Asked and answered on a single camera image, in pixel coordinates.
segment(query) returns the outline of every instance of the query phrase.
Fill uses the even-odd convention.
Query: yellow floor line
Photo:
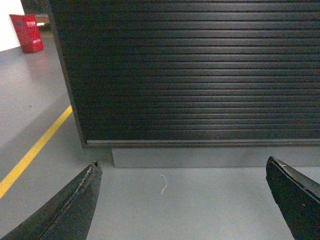
[[[32,160],[37,156],[41,149],[46,145],[49,139],[60,128],[64,121],[72,113],[72,108],[69,106],[64,113],[54,122],[54,124],[42,135],[42,137],[33,145],[33,147],[24,155],[18,164],[9,172],[9,174],[0,182],[0,199],[6,194],[9,188],[15,183],[19,176],[29,166]]]

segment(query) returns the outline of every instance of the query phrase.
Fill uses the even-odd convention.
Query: metal frame
[[[225,148],[225,147],[315,147],[320,139],[263,140],[88,140],[87,148]]]
[[[87,147],[87,142],[86,142],[85,136],[83,135],[83,132],[82,132],[82,129],[81,129],[78,110],[77,110],[77,106],[76,106],[76,103],[75,103],[74,96],[72,94],[71,85],[70,85],[70,81],[69,81],[69,75],[68,75],[68,71],[67,71],[67,68],[66,68],[66,64],[65,64],[62,48],[61,48],[61,45],[60,45],[60,40],[59,40],[58,30],[56,28],[55,18],[54,18],[54,15],[52,13],[52,10],[51,10],[50,0],[48,0],[48,2],[49,2],[49,4],[48,4],[48,7],[47,7],[47,12],[48,12],[48,17],[49,17],[49,21],[50,21],[50,27],[52,29],[54,43],[55,43],[56,50],[57,50],[57,53],[58,53],[58,56],[59,56],[59,60],[60,60],[61,68],[62,68],[62,73],[63,73],[64,80],[65,80],[66,90],[67,90],[68,95],[69,95],[69,99],[70,99],[70,103],[71,103],[71,107],[72,107],[72,111],[73,111],[73,115],[74,115],[74,119],[75,119],[76,128],[77,128],[78,133],[79,133],[81,145],[82,145],[83,148],[86,148]]]

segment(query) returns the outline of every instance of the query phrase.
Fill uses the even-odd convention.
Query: epoxy floor
[[[43,40],[35,54],[0,52],[0,181],[70,104]],[[92,161],[103,175],[88,240],[293,240],[264,167],[114,168],[110,150],[81,148],[72,115],[0,199],[0,238]],[[320,167],[296,169],[320,182]]]

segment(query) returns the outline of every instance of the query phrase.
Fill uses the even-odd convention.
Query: white wall
[[[9,14],[25,14],[20,0],[0,0],[0,52],[20,46]]]

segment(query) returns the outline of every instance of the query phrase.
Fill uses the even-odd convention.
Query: roller shutter door
[[[320,138],[320,3],[51,0],[83,141]]]

